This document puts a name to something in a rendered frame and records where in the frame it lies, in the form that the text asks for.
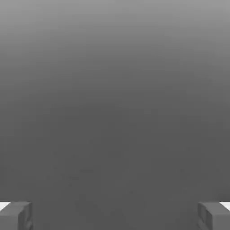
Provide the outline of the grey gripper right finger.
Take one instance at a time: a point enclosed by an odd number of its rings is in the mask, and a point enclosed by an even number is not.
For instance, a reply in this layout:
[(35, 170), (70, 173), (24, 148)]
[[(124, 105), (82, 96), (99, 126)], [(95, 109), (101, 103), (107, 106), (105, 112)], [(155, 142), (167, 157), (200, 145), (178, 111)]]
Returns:
[(230, 202), (199, 202), (197, 230), (230, 230)]

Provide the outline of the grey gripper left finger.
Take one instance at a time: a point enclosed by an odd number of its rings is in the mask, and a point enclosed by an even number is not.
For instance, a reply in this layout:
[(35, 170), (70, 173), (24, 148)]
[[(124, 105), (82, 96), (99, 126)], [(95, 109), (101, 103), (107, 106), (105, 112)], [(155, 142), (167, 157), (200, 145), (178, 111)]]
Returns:
[(33, 203), (0, 202), (0, 230), (34, 230)]

